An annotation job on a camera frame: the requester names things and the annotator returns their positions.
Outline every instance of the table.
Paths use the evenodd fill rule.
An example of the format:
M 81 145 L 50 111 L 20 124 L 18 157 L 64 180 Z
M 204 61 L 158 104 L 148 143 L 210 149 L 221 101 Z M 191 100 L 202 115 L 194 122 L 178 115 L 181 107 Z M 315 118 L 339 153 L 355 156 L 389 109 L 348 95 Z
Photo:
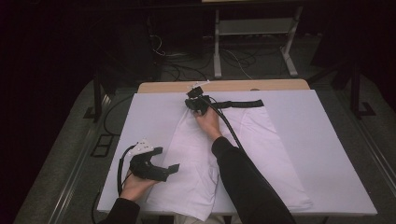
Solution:
M 108 212 L 117 198 L 116 172 L 120 155 L 143 137 L 155 136 L 154 146 L 170 143 L 178 119 L 186 109 L 184 92 L 194 82 L 144 83 L 134 96 L 115 157 L 98 204 Z M 261 98 L 314 206 L 295 216 L 364 216 L 376 210 L 357 176 L 315 91 L 304 80 L 213 81 L 203 89 L 216 99 L 246 101 Z M 163 158 L 153 157 L 161 164 Z M 126 172 L 128 162 L 124 163 Z M 163 208 L 139 202 L 148 214 L 172 214 Z M 221 182 L 213 214 L 236 214 Z

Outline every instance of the black device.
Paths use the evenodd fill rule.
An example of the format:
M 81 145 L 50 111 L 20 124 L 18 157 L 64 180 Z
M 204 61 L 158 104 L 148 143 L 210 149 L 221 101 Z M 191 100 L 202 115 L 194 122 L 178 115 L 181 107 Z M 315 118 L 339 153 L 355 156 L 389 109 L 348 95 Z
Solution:
M 169 175 L 178 171 L 180 164 L 171 165 L 168 168 L 155 166 L 151 163 L 151 157 L 163 153 L 162 147 L 152 147 L 145 139 L 136 145 L 128 147 L 119 161 L 119 169 L 117 173 L 117 188 L 119 195 L 122 192 L 122 166 L 127 153 L 132 150 L 133 157 L 129 162 L 129 170 L 133 175 L 142 179 L 152 179 L 165 182 Z
M 209 107 L 207 102 L 210 102 L 210 97 L 203 94 L 204 91 L 201 87 L 192 88 L 191 91 L 187 92 L 189 99 L 186 99 L 184 103 L 190 110 L 201 112 L 203 115 Z
M 171 165 L 167 169 L 151 163 L 151 157 L 163 153 L 162 147 L 155 147 L 153 151 L 133 156 L 129 163 L 129 170 L 142 179 L 166 181 L 169 175 L 178 171 L 179 164 Z

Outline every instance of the person's hand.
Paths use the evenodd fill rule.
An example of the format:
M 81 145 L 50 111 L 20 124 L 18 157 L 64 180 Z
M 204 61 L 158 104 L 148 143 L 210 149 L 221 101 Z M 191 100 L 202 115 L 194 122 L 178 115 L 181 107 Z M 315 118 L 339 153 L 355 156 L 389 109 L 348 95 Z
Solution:
M 204 115 L 194 113 L 195 119 L 201 129 L 214 141 L 222 134 L 219 128 L 219 115 L 209 107 Z
M 149 187 L 160 182 L 156 180 L 142 179 L 131 174 L 131 171 L 128 171 L 127 176 L 120 198 L 134 202 L 142 197 Z

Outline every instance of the table leg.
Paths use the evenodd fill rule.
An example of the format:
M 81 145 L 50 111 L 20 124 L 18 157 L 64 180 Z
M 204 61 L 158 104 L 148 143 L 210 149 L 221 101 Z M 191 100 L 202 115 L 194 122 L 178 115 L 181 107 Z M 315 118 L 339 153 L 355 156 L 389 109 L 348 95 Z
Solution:
M 291 60 L 291 57 L 289 55 L 289 51 L 290 51 L 290 47 L 291 47 L 291 43 L 293 41 L 294 35 L 296 33 L 297 30 L 297 25 L 300 19 L 300 15 L 303 11 L 303 7 L 297 7 L 296 13 L 294 15 L 293 18 L 293 22 L 291 24 L 290 30 L 289 30 L 289 38 L 288 38 L 288 42 L 286 43 L 285 47 L 283 47 L 281 49 L 281 53 L 283 56 L 283 60 L 285 61 L 286 66 L 288 67 L 289 73 L 291 77 L 297 77 L 298 73 L 296 68 L 294 67 L 294 63 Z
M 215 54 L 213 55 L 213 65 L 215 67 L 215 78 L 221 78 L 221 65 L 219 55 L 219 10 L 216 10 L 215 23 Z

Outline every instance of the dark curtain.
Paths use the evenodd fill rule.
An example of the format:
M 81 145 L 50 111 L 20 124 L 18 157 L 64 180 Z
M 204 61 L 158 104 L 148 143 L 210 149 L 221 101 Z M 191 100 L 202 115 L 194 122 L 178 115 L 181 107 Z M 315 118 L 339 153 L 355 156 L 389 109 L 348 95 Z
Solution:
M 396 111 L 395 21 L 394 1 L 338 1 L 312 64 L 329 67 L 354 60 Z

